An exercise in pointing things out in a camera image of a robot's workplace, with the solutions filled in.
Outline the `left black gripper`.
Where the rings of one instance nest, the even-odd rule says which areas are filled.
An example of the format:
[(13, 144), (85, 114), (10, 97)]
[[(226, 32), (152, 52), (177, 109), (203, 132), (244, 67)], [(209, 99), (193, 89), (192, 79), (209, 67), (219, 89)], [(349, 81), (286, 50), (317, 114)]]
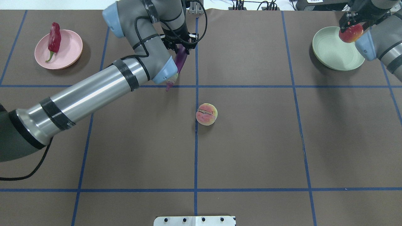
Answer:
[(193, 50), (199, 42), (198, 33), (187, 33), (181, 37), (177, 33), (161, 34), (161, 40), (167, 50), (179, 50), (179, 45), (183, 46), (185, 50)]

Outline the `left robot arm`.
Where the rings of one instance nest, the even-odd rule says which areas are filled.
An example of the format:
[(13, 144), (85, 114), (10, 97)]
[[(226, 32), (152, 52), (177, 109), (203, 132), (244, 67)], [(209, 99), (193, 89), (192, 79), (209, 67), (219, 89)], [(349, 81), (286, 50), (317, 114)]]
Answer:
[(46, 97), (30, 109), (1, 107), (1, 162), (23, 158), (48, 146), (51, 138), (148, 81), (164, 83), (178, 74), (168, 50), (194, 49), (200, 37), (189, 33), (185, 0), (120, 0), (102, 16), (116, 37), (134, 50), (100, 72)]

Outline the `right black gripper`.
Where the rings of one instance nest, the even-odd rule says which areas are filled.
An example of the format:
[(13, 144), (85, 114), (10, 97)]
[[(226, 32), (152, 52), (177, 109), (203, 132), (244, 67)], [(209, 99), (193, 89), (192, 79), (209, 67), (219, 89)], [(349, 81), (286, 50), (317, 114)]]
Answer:
[(345, 32), (347, 28), (360, 24), (363, 27), (363, 31), (373, 26), (376, 22), (376, 18), (368, 17), (363, 13), (346, 11), (339, 20), (339, 27), (341, 32)]

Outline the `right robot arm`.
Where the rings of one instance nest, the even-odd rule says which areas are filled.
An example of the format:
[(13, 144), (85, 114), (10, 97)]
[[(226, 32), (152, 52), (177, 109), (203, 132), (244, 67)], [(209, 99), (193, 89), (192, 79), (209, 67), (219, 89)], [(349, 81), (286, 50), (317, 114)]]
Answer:
[(339, 37), (354, 43), (368, 61), (378, 59), (402, 80), (401, 10), (391, 13), (398, 0), (349, 0), (350, 9), (339, 20)]

